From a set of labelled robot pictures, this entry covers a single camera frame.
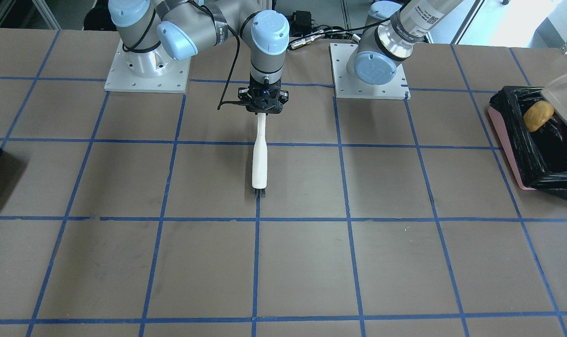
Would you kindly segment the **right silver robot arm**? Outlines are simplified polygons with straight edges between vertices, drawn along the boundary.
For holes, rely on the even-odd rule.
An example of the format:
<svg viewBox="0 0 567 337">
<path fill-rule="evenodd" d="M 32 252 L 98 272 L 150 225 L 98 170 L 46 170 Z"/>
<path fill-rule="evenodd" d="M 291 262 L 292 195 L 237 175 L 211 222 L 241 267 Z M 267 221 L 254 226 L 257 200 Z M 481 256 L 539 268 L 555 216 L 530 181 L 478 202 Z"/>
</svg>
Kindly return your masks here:
<svg viewBox="0 0 567 337">
<path fill-rule="evenodd" d="M 251 51 L 249 85 L 236 105 L 279 114 L 289 94 L 281 88 L 290 26 L 285 15 L 255 0 L 110 0 L 121 43 L 105 89 L 179 92 L 181 64 L 229 38 Z"/>
</svg>

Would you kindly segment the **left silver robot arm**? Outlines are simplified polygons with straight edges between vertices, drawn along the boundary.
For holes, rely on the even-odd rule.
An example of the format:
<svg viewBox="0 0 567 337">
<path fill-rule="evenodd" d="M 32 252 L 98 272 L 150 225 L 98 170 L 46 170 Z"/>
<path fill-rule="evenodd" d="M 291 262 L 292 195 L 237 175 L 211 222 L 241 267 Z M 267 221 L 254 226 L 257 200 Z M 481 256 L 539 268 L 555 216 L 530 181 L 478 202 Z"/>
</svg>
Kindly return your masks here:
<svg viewBox="0 0 567 337">
<path fill-rule="evenodd" d="M 412 55 L 414 45 L 459 4 L 460 0 L 373 2 L 347 70 L 368 85 L 386 85 Z"/>
</svg>

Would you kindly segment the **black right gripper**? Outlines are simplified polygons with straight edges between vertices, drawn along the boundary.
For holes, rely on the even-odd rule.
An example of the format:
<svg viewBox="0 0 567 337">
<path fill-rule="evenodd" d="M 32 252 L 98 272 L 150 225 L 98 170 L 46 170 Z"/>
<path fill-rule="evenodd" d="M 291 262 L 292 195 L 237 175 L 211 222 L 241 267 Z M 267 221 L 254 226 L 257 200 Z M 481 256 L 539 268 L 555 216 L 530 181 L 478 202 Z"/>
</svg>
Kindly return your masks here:
<svg viewBox="0 0 567 337">
<path fill-rule="evenodd" d="M 281 81 L 272 84 L 251 81 L 247 88 L 238 88 L 239 103 L 255 114 L 279 114 L 289 97 L 289 92 L 281 89 Z"/>
</svg>

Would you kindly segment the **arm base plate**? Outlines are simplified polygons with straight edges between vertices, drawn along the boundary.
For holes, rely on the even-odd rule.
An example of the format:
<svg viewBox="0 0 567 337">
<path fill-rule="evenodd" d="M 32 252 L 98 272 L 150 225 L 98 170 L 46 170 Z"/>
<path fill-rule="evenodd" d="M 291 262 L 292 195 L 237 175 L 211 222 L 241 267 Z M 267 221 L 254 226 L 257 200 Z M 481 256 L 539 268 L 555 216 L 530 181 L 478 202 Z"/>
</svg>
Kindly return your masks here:
<svg viewBox="0 0 567 337">
<path fill-rule="evenodd" d="M 331 70 L 337 98 L 409 100 L 402 65 L 377 52 L 357 53 L 357 44 L 330 44 Z"/>
<path fill-rule="evenodd" d="M 190 66 L 191 58 L 172 59 L 162 46 L 147 53 L 125 52 L 120 40 L 104 90 L 185 94 Z"/>
</svg>

